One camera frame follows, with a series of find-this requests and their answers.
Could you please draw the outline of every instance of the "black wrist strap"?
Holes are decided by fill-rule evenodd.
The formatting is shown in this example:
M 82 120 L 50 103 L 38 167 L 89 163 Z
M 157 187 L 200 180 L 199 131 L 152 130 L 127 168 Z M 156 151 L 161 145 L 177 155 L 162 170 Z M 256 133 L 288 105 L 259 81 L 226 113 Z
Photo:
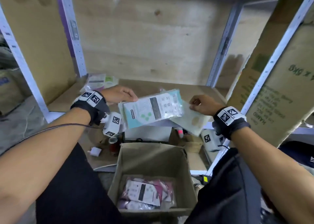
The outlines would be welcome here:
M 242 115 L 234 107 L 224 107 L 214 116 L 213 127 L 217 135 L 223 135 L 231 140 L 231 134 L 243 127 L 251 127 Z
M 75 99 L 70 109 L 74 107 L 79 107 L 88 111 L 90 114 L 89 125 L 99 125 L 105 112 L 110 112 L 104 96 L 98 91 L 85 92 Z

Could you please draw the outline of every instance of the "jar lid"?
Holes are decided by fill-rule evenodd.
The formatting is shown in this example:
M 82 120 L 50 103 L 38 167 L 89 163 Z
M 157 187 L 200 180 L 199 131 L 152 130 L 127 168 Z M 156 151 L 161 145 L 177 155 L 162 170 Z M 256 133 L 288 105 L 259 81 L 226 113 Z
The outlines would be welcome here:
M 118 141 L 118 138 L 117 137 L 110 137 L 109 138 L 109 144 L 114 144 L 114 143 L 116 143 Z

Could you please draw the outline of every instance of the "forearm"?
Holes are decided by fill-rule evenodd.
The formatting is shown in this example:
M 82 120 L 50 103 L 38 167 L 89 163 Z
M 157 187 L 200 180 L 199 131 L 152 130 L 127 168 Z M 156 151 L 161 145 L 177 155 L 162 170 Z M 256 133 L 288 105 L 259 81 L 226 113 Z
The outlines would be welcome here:
M 314 177 L 248 127 L 231 138 L 284 218 L 289 223 L 314 223 Z
M 90 115 L 73 108 L 49 124 L 65 123 L 87 125 Z M 84 131 L 82 126 L 65 126 L 45 131 L 13 147 L 0 157 L 0 220 L 13 222 L 45 190 Z M 14 213 L 8 215 L 13 206 Z

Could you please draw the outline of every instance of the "jar of red liquid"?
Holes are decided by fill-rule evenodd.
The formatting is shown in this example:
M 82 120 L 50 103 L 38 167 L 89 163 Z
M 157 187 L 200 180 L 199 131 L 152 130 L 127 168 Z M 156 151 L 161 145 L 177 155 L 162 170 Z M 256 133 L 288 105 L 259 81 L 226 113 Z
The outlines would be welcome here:
M 120 141 L 116 136 L 110 137 L 108 140 L 111 155 L 118 156 L 120 151 Z

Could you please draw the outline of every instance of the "leg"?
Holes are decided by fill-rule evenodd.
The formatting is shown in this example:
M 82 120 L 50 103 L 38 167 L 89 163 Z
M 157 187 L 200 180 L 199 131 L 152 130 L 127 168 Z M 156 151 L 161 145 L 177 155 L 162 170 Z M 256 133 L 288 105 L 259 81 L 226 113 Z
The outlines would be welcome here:
M 37 224 L 126 223 L 76 144 L 36 201 Z
M 244 177 L 247 203 L 237 162 Z M 198 203 L 186 224 L 256 224 L 261 219 L 260 208 L 261 187 L 238 150 L 231 148 L 214 168 L 210 182 L 199 191 Z

